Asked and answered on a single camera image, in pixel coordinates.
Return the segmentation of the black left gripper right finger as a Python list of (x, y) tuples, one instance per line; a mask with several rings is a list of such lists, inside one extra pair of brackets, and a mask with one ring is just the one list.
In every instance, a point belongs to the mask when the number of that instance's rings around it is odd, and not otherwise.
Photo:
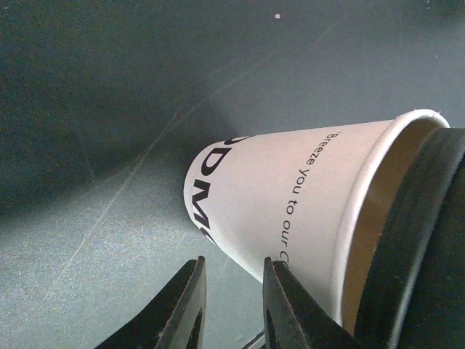
[(359, 348), (360, 343), (316, 303), (281, 261), (264, 259), (264, 337), (267, 348)]

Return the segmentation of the white paper cup black print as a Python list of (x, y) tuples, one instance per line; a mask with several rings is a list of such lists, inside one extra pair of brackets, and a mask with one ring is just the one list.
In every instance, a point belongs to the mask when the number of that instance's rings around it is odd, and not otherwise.
[(239, 137), (204, 148), (183, 189), (201, 233), (258, 281), (281, 261), (347, 331), (392, 202), (428, 136), (448, 122), (396, 119)]

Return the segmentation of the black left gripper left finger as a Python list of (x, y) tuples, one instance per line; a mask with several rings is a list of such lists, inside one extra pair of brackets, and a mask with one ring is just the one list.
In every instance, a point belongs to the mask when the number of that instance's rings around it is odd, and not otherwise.
[(205, 317), (206, 261), (200, 256), (98, 348), (202, 348)]

